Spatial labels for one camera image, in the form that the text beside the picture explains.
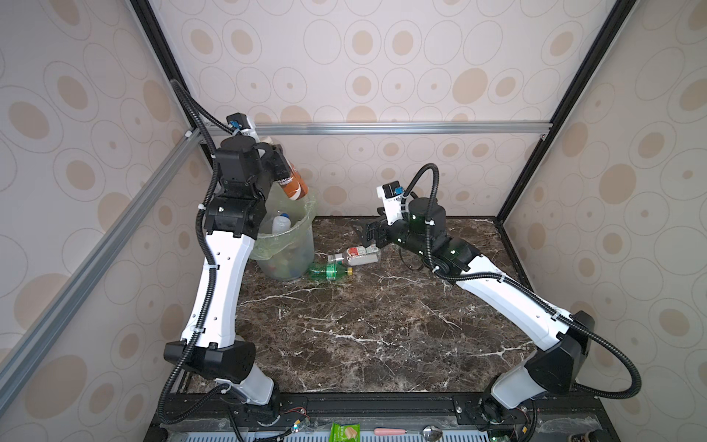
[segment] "bottle in bin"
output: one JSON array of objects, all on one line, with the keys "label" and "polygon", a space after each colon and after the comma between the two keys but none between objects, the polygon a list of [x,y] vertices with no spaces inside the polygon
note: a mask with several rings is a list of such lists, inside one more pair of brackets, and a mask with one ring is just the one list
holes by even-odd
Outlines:
[{"label": "bottle in bin", "polygon": [[272,234],[279,235],[280,233],[285,233],[290,230],[291,226],[292,221],[290,221],[290,216],[282,213],[272,219]]},{"label": "bottle in bin", "polygon": [[345,275],[354,274],[354,269],[344,267],[336,262],[330,262],[329,264],[312,264],[308,273],[311,279],[334,281],[342,279]]}]

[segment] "black cable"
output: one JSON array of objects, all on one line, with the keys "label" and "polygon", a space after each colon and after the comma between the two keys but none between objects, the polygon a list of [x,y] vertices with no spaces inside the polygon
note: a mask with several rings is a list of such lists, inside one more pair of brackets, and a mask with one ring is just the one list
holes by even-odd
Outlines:
[{"label": "black cable", "polygon": [[528,432],[524,435],[523,440],[521,441],[520,438],[518,438],[518,442],[528,442],[535,433],[535,427],[537,425],[537,408],[535,408],[535,400],[531,399],[530,404],[532,407],[532,421],[530,421],[530,427],[528,428]]},{"label": "black cable", "polygon": [[229,135],[233,135],[233,133],[238,130],[237,127],[228,126],[219,121],[218,118],[208,113],[199,103],[197,103],[197,101],[191,95],[187,94],[187,96],[189,97],[189,100],[192,102],[194,107],[199,111],[199,113],[205,116],[208,121],[214,123],[219,129]]},{"label": "black cable", "polygon": [[410,264],[405,262],[405,259],[402,257],[402,247],[398,247],[398,256],[400,256],[400,260],[402,261],[403,264],[405,264],[405,267],[412,270],[413,272],[419,272],[420,270],[425,268],[424,263],[421,263],[420,267],[412,267]]},{"label": "black cable", "polygon": [[440,270],[439,267],[436,267],[432,262],[432,225],[431,225],[431,213],[432,213],[432,208],[433,208],[433,201],[435,200],[435,198],[437,196],[437,188],[439,186],[439,170],[437,169],[437,165],[435,165],[434,163],[428,163],[428,164],[422,166],[420,168],[420,170],[418,170],[418,172],[415,174],[415,177],[412,179],[411,183],[408,185],[408,188],[405,190],[405,193],[403,194],[403,200],[411,192],[412,187],[415,186],[415,184],[420,179],[422,174],[425,173],[427,170],[432,170],[432,189],[430,191],[430,199],[429,199],[429,203],[427,205],[427,210],[425,211],[425,250],[423,252],[423,258],[424,258],[425,265],[427,265],[435,275],[437,275],[438,277],[445,279],[449,282],[471,281],[473,279],[496,279],[497,281],[501,281],[501,282],[504,282],[504,283],[512,286],[514,289],[520,291],[521,293],[526,295],[528,298],[533,300],[533,302],[535,302],[537,305],[539,305],[548,314],[552,315],[553,317],[556,317],[558,321],[567,325],[568,327],[570,327],[571,329],[580,333],[581,335],[588,337],[592,341],[598,343],[599,345],[604,347],[606,350],[608,350],[626,367],[626,370],[629,371],[629,375],[631,376],[631,385],[627,389],[622,390],[622,391],[598,390],[597,388],[589,387],[587,385],[583,385],[580,383],[575,383],[574,385],[577,387],[577,389],[588,392],[594,396],[605,397],[607,399],[628,399],[630,397],[636,396],[638,394],[638,392],[641,391],[641,385],[642,385],[641,374],[638,372],[638,369],[633,364],[633,362],[623,352],[621,352],[621,350],[616,348],[611,342],[607,341],[603,337],[588,330],[586,327],[579,325],[578,323],[574,322],[572,319],[566,318],[565,316],[559,314],[557,309],[555,309],[553,306],[548,304],[543,298],[540,298],[538,295],[533,293],[533,291],[527,289],[525,286],[523,286],[518,281],[516,281],[512,278],[509,278],[505,275],[501,275],[501,274],[493,273],[493,272],[477,272],[477,273],[466,274],[464,276],[459,276],[459,277],[452,277],[452,276],[445,275],[445,274],[442,274],[441,272],[439,272],[439,270]]},{"label": "black cable", "polygon": [[[245,439],[243,439],[243,435],[240,433],[238,430],[238,425],[235,422],[235,418],[233,417],[233,411],[230,409],[226,409],[227,415],[228,415],[228,421],[230,422],[230,427],[233,429],[233,432],[235,433],[235,438],[238,439],[238,442],[245,442]],[[292,434],[292,428],[288,428],[287,430],[284,431],[282,434],[278,434],[277,436],[270,436],[266,438],[258,438],[258,439],[253,439],[250,442],[280,442],[282,441],[285,437],[289,436]]]},{"label": "black cable", "polygon": [[[184,106],[184,108],[192,116],[192,119],[197,123],[199,131],[204,137],[204,140],[206,140],[206,145],[209,147],[209,152],[211,152],[211,156],[216,157],[216,145],[214,144],[214,140],[211,138],[211,135],[209,135],[209,132],[206,130],[206,126],[201,120],[199,113],[194,109],[194,106],[192,105],[193,99],[189,97],[189,94],[186,93],[186,91],[184,90],[182,85],[179,84],[178,81],[172,80],[170,83],[172,84],[172,87],[174,88],[175,93],[177,94],[177,98],[179,98],[179,101],[182,103],[182,106]],[[216,265],[216,261],[214,259],[214,254],[211,253],[211,249],[209,248],[209,245],[204,239],[203,224],[204,215],[206,213],[206,207],[208,207],[209,203],[211,202],[211,199],[214,197],[214,191],[216,190],[217,183],[218,163],[214,162],[214,173],[211,175],[211,182],[209,183],[209,188],[206,190],[206,195],[204,195],[204,201],[201,203],[203,209],[201,207],[199,208],[197,212],[197,219],[194,223],[194,227],[197,232],[197,242],[199,243],[199,247],[201,247],[201,251],[204,253],[206,262],[212,266]],[[162,392],[160,393],[160,399],[157,402],[157,416],[159,417],[160,422],[165,425],[176,424],[178,422],[183,421],[191,414],[193,414],[194,411],[200,408],[207,400],[211,399],[219,391],[228,387],[227,384],[217,385],[216,387],[212,388],[207,394],[202,396],[201,399],[194,403],[194,405],[192,405],[188,410],[179,414],[176,417],[170,418],[165,412],[165,403],[167,402],[167,396],[169,395],[170,391],[172,390],[172,387],[177,381],[177,378],[179,377],[179,374],[181,373],[184,364],[191,359],[192,354],[194,353],[194,348],[197,345],[197,341],[199,341],[201,330],[204,329],[204,323],[206,322],[206,316],[209,314],[209,307],[211,306],[211,299],[214,297],[215,288],[216,268],[212,267],[209,269],[209,283],[206,286],[206,294],[204,295],[204,302],[201,304],[199,317],[197,318],[197,322],[194,325],[194,333],[192,333],[192,337],[189,339],[187,345],[182,350],[182,354],[177,360],[177,363],[172,369],[172,372],[170,373],[169,377],[167,378],[167,381],[165,382],[165,385],[162,388]]]}]

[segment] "green plastic bottle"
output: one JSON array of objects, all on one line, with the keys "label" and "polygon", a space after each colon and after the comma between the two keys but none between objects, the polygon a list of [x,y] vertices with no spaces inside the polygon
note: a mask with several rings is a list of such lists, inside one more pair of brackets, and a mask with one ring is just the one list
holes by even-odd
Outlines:
[{"label": "green plastic bottle", "polygon": [[354,274],[354,269],[333,262],[331,264],[312,264],[308,272],[311,279],[327,279],[334,281],[341,279],[344,275]]}]

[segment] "trash bin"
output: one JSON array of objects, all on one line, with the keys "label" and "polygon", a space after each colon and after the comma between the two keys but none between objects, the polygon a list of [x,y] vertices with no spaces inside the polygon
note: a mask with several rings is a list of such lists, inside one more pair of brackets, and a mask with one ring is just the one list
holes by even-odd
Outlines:
[{"label": "trash bin", "polygon": [[[265,203],[267,215],[260,224],[258,239],[250,253],[258,267],[269,277],[289,281],[301,277],[314,261],[312,220],[317,213],[317,199],[309,192],[298,201],[289,199],[275,183]],[[272,220],[287,213],[292,227],[278,235],[272,234]]]}]

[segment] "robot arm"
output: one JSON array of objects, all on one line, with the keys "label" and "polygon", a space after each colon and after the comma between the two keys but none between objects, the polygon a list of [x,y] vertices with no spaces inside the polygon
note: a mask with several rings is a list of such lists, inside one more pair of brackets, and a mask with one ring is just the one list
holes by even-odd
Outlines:
[{"label": "robot arm", "polygon": [[[194,308],[181,340],[165,346],[165,359],[176,364],[187,342],[199,332],[192,357],[184,368],[227,385],[235,401],[260,406],[263,419],[276,416],[279,395],[276,383],[255,365],[255,345],[235,333],[235,310],[250,252],[266,214],[265,201],[274,182],[290,183],[292,167],[279,145],[261,142],[255,125],[243,114],[227,117],[238,133],[228,137],[216,151],[221,192],[205,207],[204,237],[215,264],[204,260]],[[293,197],[306,194],[302,186]],[[216,283],[207,302],[210,273]],[[200,313],[208,308],[203,327]]]},{"label": "robot arm", "polygon": [[[577,333],[562,315],[591,331],[594,320],[586,313],[570,315],[567,310],[546,301],[541,306],[512,284],[510,278],[478,249],[459,238],[447,235],[445,210],[430,205],[427,198],[407,204],[399,183],[377,188],[385,214],[364,225],[359,232],[364,245],[375,240],[379,248],[395,243],[413,253],[424,255],[426,229],[431,233],[434,272],[439,270],[462,289],[486,301],[517,325],[535,344],[536,350],[524,361],[494,379],[484,392],[480,412],[489,421],[500,422],[508,410],[543,392],[562,395],[569,392],[589,351],[589,339]],[[430,221],[425,218],[430,210]],[[464,280],[467,275],[488,275]]]}]

